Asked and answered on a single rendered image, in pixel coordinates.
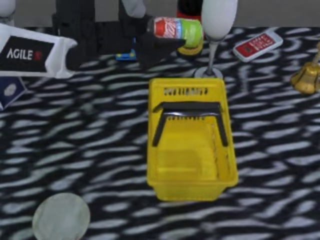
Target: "zebra print tablecloth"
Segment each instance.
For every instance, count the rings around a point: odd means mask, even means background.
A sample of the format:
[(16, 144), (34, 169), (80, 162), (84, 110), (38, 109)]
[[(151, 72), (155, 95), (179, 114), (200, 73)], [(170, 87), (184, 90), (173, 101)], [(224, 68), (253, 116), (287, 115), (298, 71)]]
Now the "zebra print tablecloth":
[(217, 53), (239, 184), (214, 202), (160, 202), (146, 183), (148, 82), (190, 76), (207, 48), (146, 72), (103, 56), (69, 80), (25, 79), (29, 91), (0, 114), (0, 239), (34, 239), (36, 208), (61, 192), (89, 204), (85, 240), (320, 239), (320, 96), (290, 85), (320, 29), (275, 28), (281, 48), (238, 61), (235, 43), (263, 30), (234, 28)]

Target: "gray wall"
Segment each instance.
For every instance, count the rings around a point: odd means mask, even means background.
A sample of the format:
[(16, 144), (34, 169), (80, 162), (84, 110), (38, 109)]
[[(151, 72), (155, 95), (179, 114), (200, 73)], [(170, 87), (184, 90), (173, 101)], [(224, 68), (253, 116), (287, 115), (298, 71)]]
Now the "gray wall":
[[(55, 0), (16, 0), (19, 27), (50, 26)], [(95, 0), (97, 21), (116, 20), (118, 0)], [(174, 16), (177, 0), (145, 0), (154, 16)], [(320, 0), (239, 0), (235, 26), (319, 27)]]

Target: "yellow plastic box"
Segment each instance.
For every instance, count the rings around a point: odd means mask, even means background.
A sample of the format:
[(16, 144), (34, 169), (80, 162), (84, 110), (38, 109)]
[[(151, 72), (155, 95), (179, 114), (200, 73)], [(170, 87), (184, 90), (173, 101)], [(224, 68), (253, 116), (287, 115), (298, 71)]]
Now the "yellow plastic box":
[(222, 79), (153, 79), (148, 112), (147, 182), (160, 200), (213, 201), (237, 184)]

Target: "yellow container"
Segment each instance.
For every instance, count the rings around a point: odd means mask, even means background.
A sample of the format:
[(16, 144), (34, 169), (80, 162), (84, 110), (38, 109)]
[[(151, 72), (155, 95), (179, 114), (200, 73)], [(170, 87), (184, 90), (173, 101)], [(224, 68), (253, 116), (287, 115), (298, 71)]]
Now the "yellow container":
[(237, 184), (222, 79), (153, 79), (148, 112), (147, 182), (160, 200), (212, 201)]

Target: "mobile phone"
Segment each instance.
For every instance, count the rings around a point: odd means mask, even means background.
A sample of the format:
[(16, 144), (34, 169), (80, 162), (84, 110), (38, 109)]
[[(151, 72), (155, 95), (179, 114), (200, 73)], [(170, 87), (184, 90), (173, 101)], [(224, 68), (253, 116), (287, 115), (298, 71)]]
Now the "mobile phone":
[(250, 62), (261, 55), (278, 48), (284, 40), (272, 30), (256, 35), (249, 40), (242, 41), (233, 48), (233, 53), (242, 61)]

